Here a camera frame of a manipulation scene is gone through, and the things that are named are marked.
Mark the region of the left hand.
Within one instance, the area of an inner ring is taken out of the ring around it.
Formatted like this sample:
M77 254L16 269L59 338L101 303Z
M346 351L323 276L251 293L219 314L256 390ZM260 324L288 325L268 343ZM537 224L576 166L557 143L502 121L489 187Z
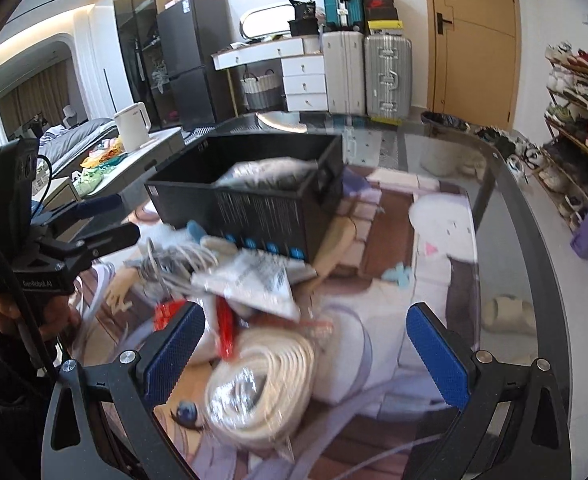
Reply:
M43 340L49 340L59 336L68 326L78 326L80 321L80 314L70 306L67 296L57 296L44 307L44 324L38 330ZM0 296L0 332L14 334L21 322L22 316L14 301Z

